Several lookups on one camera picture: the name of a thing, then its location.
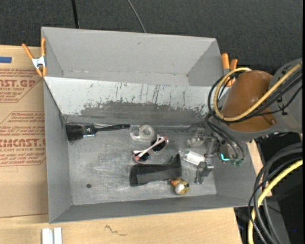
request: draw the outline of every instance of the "black plastic piece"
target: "black plastic piece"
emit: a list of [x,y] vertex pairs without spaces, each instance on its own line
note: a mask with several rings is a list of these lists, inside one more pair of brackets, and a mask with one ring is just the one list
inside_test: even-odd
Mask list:
[[137,164],[133,166],[130,172],[130,186],[140,186],[152,181],[169,180],[181,176],[181,159],[179,154],[177,154],[166,165]]

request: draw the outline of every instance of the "table surface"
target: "table surface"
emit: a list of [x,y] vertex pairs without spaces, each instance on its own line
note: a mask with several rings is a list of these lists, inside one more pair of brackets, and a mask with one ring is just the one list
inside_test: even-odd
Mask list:
[[[31,48],[34,57],[40,49]],[[0,45],[0,56],[12,63],[0,68],[32,68],[21,46]],[[262,163],[256,144],[249,144],[258,172]],[[0,218],[0,244],[41,243],[41,229],[61,227],[63,243],[242,243],[233,208],[219,208],[161,215],[48,224],[48,215]]]

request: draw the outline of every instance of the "clamp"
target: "clamp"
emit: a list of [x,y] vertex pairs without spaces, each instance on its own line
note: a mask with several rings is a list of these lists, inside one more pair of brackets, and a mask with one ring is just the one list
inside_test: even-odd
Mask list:
[[[223,53],[222,54],[222,62],[223,62],[224,74],[227,74],[229,71],[232,71],[232,70],[236,69],[238,60],[233,59],[229,64],[228,54]],[[234,82],[235,82],[235,78],[230,79],[230,77],[228,77],[225,81],[226,87],[231,87]]]
[[[47,68],[46,68],[46,47],[45,47],[45,43],[46,43],[46,39],[42,38],[41,41],[41,57],[39,58],[34,58],[31,51],[29,50],[29,48],[27,47],[26,44],[22,44],[21,46],[24,48],[24,50],[26,51],[26,54],[28,56],[28,58],[30,58],[36,68],[36,72],[37,74],[42,78],[43,76],[46,76],[47,74]],[[43,69],[42,72],[40,71],[39,66],[42,65]]]

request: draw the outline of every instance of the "cardboard box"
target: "cardboard box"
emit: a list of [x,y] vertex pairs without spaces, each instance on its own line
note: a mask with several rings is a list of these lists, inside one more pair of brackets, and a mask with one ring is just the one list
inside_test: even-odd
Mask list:
[[[42,37],[49,222],[247,205],[255,179],[247,149],[241,167],[213,160],[201,185],[194,183],[196,166],[182,159],[191,187],[177,196],[167,180],[130,186],[131,153],[149,145],[133,140],[131,130],[75,142],[66,134],[69,123],[150,125],[169,144],[149,162],[169,162],[187,150],[207,114],[211,86],[223,75],[215,39],[49,27]],[[206,145],[194,151],[203,154]]]

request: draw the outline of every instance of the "metal tool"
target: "metal tool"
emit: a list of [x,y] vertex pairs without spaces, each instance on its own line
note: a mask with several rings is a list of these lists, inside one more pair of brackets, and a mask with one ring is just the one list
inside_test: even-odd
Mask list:
[[86,138],[86,137],[94,137],[96,132],[98,131],[111,131],[111,130],[119,130],[119,129],[128,129],[130,125],[109,125],[102,126],[97,128],[96,125],[87,125],[87,124],[67,124],[67,137],[69,141]]
[[206,159],[205,162],[201,162],[197,168],[197,176],[194,180],[196,184],[202,184],[205,177],[207,177],[214,169],[214,165],[211,160]]
[[29,48],[27,47],[26,44],[22,44],[21,46],[24,48],[24,50],[26,51],[27,56],[32,60],[35,68],[36,68],[36,72],[40,77],[46,76],[47,74],[47,68],[46,68],[46,39],[42,38],[41,41],[41,57],[39,58],[34,58],[34,56],[32,55],[31,51],[29,50]]

